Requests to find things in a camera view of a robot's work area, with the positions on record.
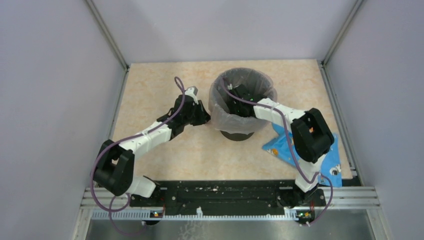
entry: trash bag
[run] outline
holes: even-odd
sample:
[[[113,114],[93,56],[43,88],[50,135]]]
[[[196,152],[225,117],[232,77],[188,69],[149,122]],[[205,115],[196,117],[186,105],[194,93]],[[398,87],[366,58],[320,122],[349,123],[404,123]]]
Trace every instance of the trash bag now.
[[[273,81],[269,76],[251,68],[232,68],[221,73],[210,86],[208,108],[212,126],[228,134],[244,135],[251,135],[263,129],[268,121],[229,113],[226,103],[233,98],[223,89],[221,83],[223,78],[228,84],[232,84],[233,88],[243,84],[251,95],[263,95],[277,101],[277,91],[273,88]]]

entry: beige table surface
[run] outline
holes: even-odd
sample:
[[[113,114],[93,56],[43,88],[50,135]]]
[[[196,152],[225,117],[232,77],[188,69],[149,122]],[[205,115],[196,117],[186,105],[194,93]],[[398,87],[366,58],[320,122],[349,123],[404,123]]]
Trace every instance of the beige table surface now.
[[[274,82],[278,102],[322,112],[329,128],[339,133],[323,79],[314,59],[134,63],[130,67],[113,140],[134,135],[173,107],[181,94],[174,83],[179,76],[186,88],[196,86],[197,97],[209,112],[209,89],[225,70],[246,67],[261,71]],[[226,139],[210,124],[185,127],[170,142],[149,151],[135,162],[135,174],[154,180],[270,180],[294,179],[297,170],[261,149],[276,137],[271,124],[251,138]],[[351,179],[348,159],[339,139],[342,177]]]

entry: cable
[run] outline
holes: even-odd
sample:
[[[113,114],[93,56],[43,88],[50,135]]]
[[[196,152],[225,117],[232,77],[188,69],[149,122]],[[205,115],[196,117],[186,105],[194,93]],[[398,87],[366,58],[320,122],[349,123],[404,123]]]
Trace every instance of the cable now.
[[[284,133],[285,133],[285,139],[287,140],[287,144],[288,144],[288,149],[290,150],[290,153],[291,153],[291,157],[293,158],[293,161],[294,161],[294,164],[296,165],[296,169],[299,171],[299,173],[300,173],[300,175],[302,176],[302,178],[307,182],[307,183],[309,183],[309,184],[313,184],[314,182],[315,182],[315,178],[320,174],[320,172],[315,172],[315,174],[313,175],[313,177],[312,177],[312,180],[309,180],[306,176],[305,176],[305,174],[304,174],[304,172],[302,171],[302,169],[301,169],[301,167],[299,166],[299,163],[298,163],[298,160],[296,159],[296,155],[295,155],[295,153],[293,152],[293,146],[292,146],[292,141],[290,141],[290,136],[289,136],[289,130],[287,129],[287,123],[286,123],[286,117],[284,117],[284,113],[282,112],[282,111],[280,111],[278,108],[274,108],[274,107],[272,107],[272,106],[268,106],[268,105],[265,105],[265,104],[261,104],[261,103],[257,103],[257,102],[253,102],[253,101],[248,101],[248,100],[244,100],[244,99],[241,99],[241,98],[239,98],[239,97],[237,97],[237,96],[234,96],[233,94],[231,94],[231,92],[230,91],[228,91],[228,89],[227,89],[227,87],[225,86],[225,80],[222,78],[222,80],[221,80],[221,87],[224,89],[224,91],[230,96],[230,97],[232,97],[233,99],[236,99],[236,100],[238,100],[238,101],[240,101],[240,102],[242,102],[242,103],[245,103],[245,104],[250,104],[250,105],[254,105],[254,106],[259,106],[259,107],[263,107],[263,108],[267,108],[267,109],[271,109],[271,110],[274,110],[274,111],[276,111],[277,113],[279,113],[280,115],[281,115],[281,117],[282,117],[282,122],[283,122],[283,124],[284,124]],[[330,199],[328,200],[328,202],[327,202],[327,205],[325,205],[325,207],[324,207],[324,209],[322,210],[322,212],[321,212],[321,214],[319,214],[319,216],[313,221],[313,222],[315,222],[316,220],[318,220],[320,217],[321,217],[321,215],[323,215],[323,213],[329,208],[329,206],[330,206],[330,203],[331,203],[331,201],[332,201],[332,199],[333,199],[333,184],[332,184],[332,182],[331,182],[331,180],[328,178],[328,177],[326,177],[326,176],[324,176],[324,175],[322,175],[321,174],[321,176],[323,177],[323,178],[325,178],[325,179],[327,179],[328,180],[328,182],[329,182],[329,184],[330,184]]]
[[[178,106],[178,108],[177,108],[177,110],[169,117],[169,118],[167,118],[165,121],[163,121],[162,123],[160,123],[159,125],[157,125],[157,126],[155,126],[154,128],[152,128],[152,129],[150,129],[147,133],[148,134],[150,134],[151,132],[153,132],[153,131],[155,131],[155,130],[157,130],[157,129],[159,129],[160,127],[162,127],[163,125],[165,125],[165,124],[167,124],[169,121],[171,121],[180,111],[181,111],[181,109],[183,108],[183,105],[184,105],[184,101],[185,101],[185,99],[186,99],[186,93],[185,93],[185,89],[184,89],[184,84],[183,84],[183,81],[181,81],[181,79],[179,78],[179,77],[175,77],[174,78],[174,81],[175,81],[175,84],[176,84],[176,86],[181,90],[181,93],[182,93],[182,100],[181,100],[181,104]],[[103,157],[103,155],[106,153],[106,152],[108,152],[111,148],[113,148],[114,146],[116,146],[116,145],[118,145],[118,144],[120,144],[120,143],[122,143],[122,142],[124,142],[124,141],[128,141],[128,140],[131,140],[131,139],[135,139],[135,138],[138,138],[138,137],[141,137],[141,136],[143,136],[144,134],[143,133],[140,133],[140,134],[137,134],[137,135],[133,135],[133,136],[128,136],[128,137],[125,137],[125,138],[123,138],[123,139],[120,139],[120,140],[118,140],[118,141],[116,141],[116,142],[114,142],[114,143],[112,143],[111,145],[109,145],[109,146],[107,146],[105,149],[103,149],[103,151],[101,151],[100,152],[100,154],[97,156],[97,158],[95,159],[95,161],[94,161],[94,164],[93,164],[93,167],[92,167],[92,169],[91,169],[91,172],[90,172],[90,192],[91,192],[91,196],[92,196],[92,198],[93,198],[93,200],[94,200],[94,202],[97,204],[97,206],[99,206],[102,210],[104,210],[104,211],[106,211],[106,212],[108,212],[109,213],[109,219],[111,220],[111,222],[112,222],[112,225],[113,225],[113,227],[115,228],[115,230],[117,231],[117,232],[119,232],[119,233],[121,233],[121,234],[123,234],[123,235],[127,235],[127,234],[129,234],[129,236],[133,236],[133,234],[139,234],[138,232],[136,232],[136,233],[125,233],[125,232],[122,232],[120,229],[118,229],[117,228],[117,226],[115,225],[115,223],[113,222],[113,220],[112,220],[112,213],[116,213],[116,212],[120,212],[120,211],[122,211],[122,210],[124,210],[125,208],[127,208],[129,205],[130,205],[130,201],[131,201],[131,198],[130,198],[130,194],[129,193],[126,193],[126,197],[127,197],[127,199],[128,199],[128,201],[126,202],[126,204],[123,206],[123,207],[121,207],[121,208],[118,208],[118,209],[112,209],[112,203],[113,203],[113,201],[114,201],[114,199],[115,199],[115,196],[112,198],[112,200],[110,201],[110,204],[109,204],[109,208],[107,208],[107,207],[105,207],[104,205],[102,205],[101,203],[100,203],[100,201],[99,201],[99,199],[97,198],[97,196],[96,196],[96,193],[94,192],[94,172],[95,172],[95,170],[96,170],[96,166],[97,166],[97,164],[99,163],[99,161],[100,161],[100,159]]]

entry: white wall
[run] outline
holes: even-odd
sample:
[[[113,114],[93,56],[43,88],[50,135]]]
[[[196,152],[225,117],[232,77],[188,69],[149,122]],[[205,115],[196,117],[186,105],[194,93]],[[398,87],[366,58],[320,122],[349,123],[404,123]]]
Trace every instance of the white wall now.
[[[323,59],[355,0],[94,0],[128,63]]]
[[[72,235],[122,83],[82,0],[0,3],[0,239]]]
[[[367,1],[329,64],[357,153],[394,239],[422,239],[424,1]]]

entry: blue plastic package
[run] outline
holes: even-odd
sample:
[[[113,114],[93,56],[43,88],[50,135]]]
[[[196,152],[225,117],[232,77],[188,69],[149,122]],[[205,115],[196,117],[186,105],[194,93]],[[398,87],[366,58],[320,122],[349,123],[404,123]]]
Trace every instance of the blue plastic package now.
[[[262,149],[283,160],[284,162],[289,163],[292,166],[296,166],[292,159],[292,155],[290,154],[284,127],[277,124],[272,124],[272,128],[278,133],[278,137],[263,145]],[[290,132],[289,136],[296,159],[300,159],[293,145],[293,135]],[[333,136],[334,143],[331,145],[330,151],[327,153],[324,161],[322,162],[321,174],[328,177],[331,180],[332,185],[338,188],[342,186],[342,168],[340,165],[340,155],[338,148],[339,138],[335,133],[333,133]],[[320,178],[319,183],[325,186],[330,185],[329,182],[323,177]]]

